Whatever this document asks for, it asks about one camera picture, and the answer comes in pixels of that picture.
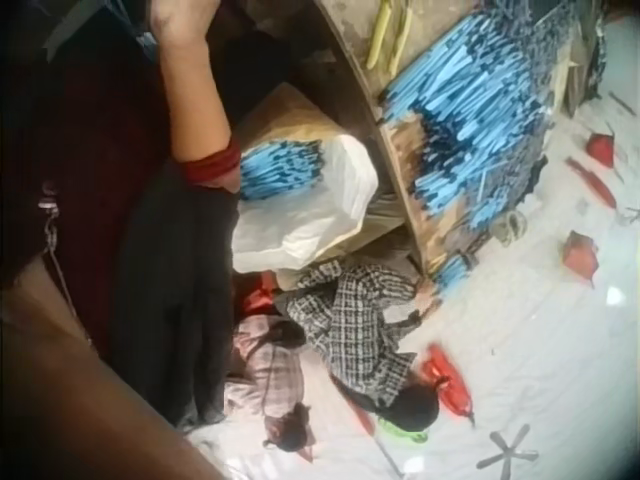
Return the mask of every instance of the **floor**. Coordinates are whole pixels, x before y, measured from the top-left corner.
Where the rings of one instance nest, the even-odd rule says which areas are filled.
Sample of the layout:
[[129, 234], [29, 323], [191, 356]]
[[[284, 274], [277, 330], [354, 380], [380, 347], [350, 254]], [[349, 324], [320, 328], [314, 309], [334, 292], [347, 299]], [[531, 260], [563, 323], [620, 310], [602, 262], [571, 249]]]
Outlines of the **floor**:
[[[205, 455], [224, 459], [237, 479], [498, 480], [501, 462], [476, 468], [500, 453], [490, 432], [511, 443], [529, 424], [521, 448], [540, 456], [533, 463], [514, 460], [511, 478], [613, 478], [638, 448], [640, 222], [629, 224], [626, 209], [640, 208], [640, 123], [608, 93], [640, 113], [638, 19], [609, 25], [607, 37], [613, 52], [602, 99], [583, 106], [573, 120], [558, 119], [548, 144], [550, 164], [521, 207], [529, 220], [525, 237], [507, 249], [491, 241], [479, 252], [472, 276], [402, 343], [413, 351], [431, 341], [445, 346], [468, 381], [477, 427], [442, 412], [421, 447], [384, 434], [372, 439], [307, 352], [313, 463], [265, 451], [261, 425], [247, 419], [193, 434]], [[583, 153], [591, 131], [606, 132], [607, 122], [616, 132], [615, 171]], [[567, 157], [609, 185], [618, 212], [567, 168]], [[593, 284], [562, 266], [559, 249], [571, 230], [591, 236], [599, 247]]]

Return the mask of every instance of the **plastic bag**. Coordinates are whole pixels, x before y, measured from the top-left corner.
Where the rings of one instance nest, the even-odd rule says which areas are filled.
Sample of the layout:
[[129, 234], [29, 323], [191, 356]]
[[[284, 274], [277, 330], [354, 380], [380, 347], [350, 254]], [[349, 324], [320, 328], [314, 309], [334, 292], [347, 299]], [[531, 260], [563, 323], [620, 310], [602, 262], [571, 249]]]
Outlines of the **plastic bag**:
[[278, 140], [322, 141], [311, 190], [240, 202], [233, 266], [241, 273], [301, 269], [358, 233], [378, 178], [365, 147], [290, 85], [274, 90], [234, 132], [243, 151]]

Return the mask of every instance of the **bundle of blue sticks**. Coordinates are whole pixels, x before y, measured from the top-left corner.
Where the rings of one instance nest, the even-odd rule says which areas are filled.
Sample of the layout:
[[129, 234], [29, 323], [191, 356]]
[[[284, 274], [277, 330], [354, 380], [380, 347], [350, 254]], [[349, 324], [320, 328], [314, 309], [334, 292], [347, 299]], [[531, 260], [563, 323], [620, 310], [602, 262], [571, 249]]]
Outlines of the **bundle of blue sticks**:
[[320, 141], [269, 142], [242, 157], [240, 194], [245, 201], [311, 189], [321, 178]]
[[462, 255], [449, 257], [445, 264], [435, 274], [433, 280], [438, 286], [440, 295], [446, 295], [453, 287], [469, 275], [469, 267]]
[[384, 122], [420, 114], [427, 133], [412, 193], [431, 215], [470, 185], [481, 185], [471, 226], [507, 205], [508, 191], [485, 195], [487, 175], [510, 162], [544, 108], [534, 94], [528, 58], [504, 33], [495, 11], [474, 13], [416, 60], [383, 92]]

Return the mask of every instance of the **checkered shirt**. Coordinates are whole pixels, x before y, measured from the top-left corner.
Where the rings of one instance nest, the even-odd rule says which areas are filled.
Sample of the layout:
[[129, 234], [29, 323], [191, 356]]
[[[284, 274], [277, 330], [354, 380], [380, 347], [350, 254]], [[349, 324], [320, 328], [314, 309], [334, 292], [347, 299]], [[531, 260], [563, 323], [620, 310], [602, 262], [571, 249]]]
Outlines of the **checkered shirt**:
[[390, 405], [415, 358], [396, 353], [398, 341], [420, 322], [387, 324], [383, 311], [413, 300], [415, 286], [382, 265], [334, 260], [304, 274], [298, 287], [287, 298], [287, 314], [304, 328], [331, 373], [380, 407]]
[[[240, 323], [234, 347], [246, 360], [278, 316], [254, 315]], [[253, 414], [280, 418], [290, 413], [304, 397], [304, 380], [298, 354], [284, 347], [265, 343], [245, 365], [244, 378], [227, 382], [225, 402]]]

